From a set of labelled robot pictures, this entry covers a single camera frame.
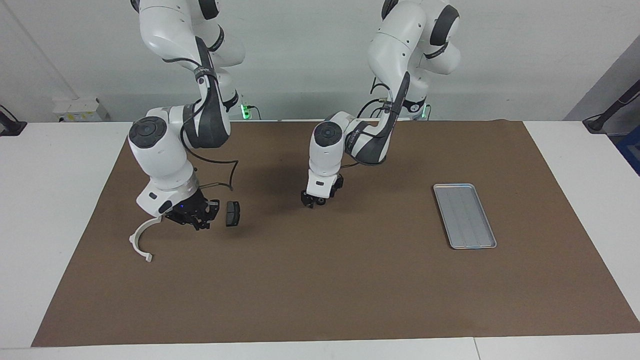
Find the white table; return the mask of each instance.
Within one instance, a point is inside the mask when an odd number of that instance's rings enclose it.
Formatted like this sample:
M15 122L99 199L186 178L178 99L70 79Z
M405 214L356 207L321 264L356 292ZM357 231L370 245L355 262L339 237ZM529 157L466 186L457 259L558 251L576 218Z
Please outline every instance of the white table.
M578 122L525 125L639 316L640 177ZM640 334L29 348L129 126L30 124L0 138L0 359L640 359Z

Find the brown table mat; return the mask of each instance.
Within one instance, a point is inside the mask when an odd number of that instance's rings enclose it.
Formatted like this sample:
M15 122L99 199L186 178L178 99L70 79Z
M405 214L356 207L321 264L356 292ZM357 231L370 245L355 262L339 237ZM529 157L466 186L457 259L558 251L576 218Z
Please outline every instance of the brown table mat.
M240 226L165 220L140 241L152 263L128 241L148 177L125 145L33 346L640 332L522 123L399 123L385 164L344 169L311 210L314 125L234 123L201 150L241 160L234 193L204 190L239 200ZM227 180L193 163L201 183ZM496 249L449 247L436 183L475 184Z

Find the robotic arm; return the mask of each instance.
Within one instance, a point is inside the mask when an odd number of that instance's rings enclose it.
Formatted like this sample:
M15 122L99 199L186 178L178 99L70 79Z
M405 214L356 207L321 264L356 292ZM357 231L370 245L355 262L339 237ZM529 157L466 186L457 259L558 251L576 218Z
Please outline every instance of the robotic arm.
M458 11L441 0L386 0L383 23L369 46L369 66L388 88L388 102L377 125L339 112L314 129L309 149L304 205L324 205L342 188L342 153L357 163L382 164L403 108L418 113L428 90L427 71L449 74L460 63L460 51L449 43L458 28Z
M136 121L129 145L150 182L137 198L153 217L165 216L196 230L208 229L220 208L207 200L185 147L218 148L231 135L228 112L239 96L228 72L214 68L243 62L244 47L214 20L213 0L131 0L140 13L147 47L167 63L193 72L201 99L194 104L156 108ZM237 225L239 204L229 203L227 225Z

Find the gray metal tray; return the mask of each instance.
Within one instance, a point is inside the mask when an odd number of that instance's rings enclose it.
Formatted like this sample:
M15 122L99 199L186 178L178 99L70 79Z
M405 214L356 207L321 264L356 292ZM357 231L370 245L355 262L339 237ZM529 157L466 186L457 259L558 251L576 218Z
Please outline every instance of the gray metal tray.
M436 200L454 249L492 249L496 247L480 199L472 184L436 184Z

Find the white curved bracket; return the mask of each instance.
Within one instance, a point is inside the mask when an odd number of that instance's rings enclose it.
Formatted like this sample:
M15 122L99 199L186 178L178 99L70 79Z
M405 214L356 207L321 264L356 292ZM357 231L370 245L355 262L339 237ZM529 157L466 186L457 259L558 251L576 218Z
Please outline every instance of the white curved bracket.
M162 222L162 216L145 221L144 223L142 223L142 225L140 225L136 232L129 237L129 242L131 243L131 245L133 245L133 249L138 254L144 256L145 260L147 260L147 263L150 263L154 256L152 254L149 254L148 252L143 252L142 250L140 250L140 246L138 246L138 240L140 240L140 236L145 232L145 230L153 225L159 224L160 222Z

